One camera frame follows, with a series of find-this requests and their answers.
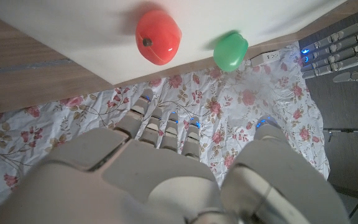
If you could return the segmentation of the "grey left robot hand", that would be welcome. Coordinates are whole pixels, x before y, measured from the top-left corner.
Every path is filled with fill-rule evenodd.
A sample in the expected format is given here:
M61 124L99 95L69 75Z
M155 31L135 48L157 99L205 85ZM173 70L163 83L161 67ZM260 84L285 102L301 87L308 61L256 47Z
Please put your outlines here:
M358 66L358 23L303 47L301 56L304 79L339 72L334 82L358 82L358 71L345 71Z

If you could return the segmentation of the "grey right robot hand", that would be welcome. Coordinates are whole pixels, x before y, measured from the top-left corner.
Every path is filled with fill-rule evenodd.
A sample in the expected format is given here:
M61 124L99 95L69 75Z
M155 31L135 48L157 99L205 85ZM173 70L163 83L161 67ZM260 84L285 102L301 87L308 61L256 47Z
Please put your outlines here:
M92 129L50 152L0 206L0 223L348 223L334 188L289 145L271 116L221 184L200 161L200 123L178 151L177 115L142 120L145 90L112 130Z

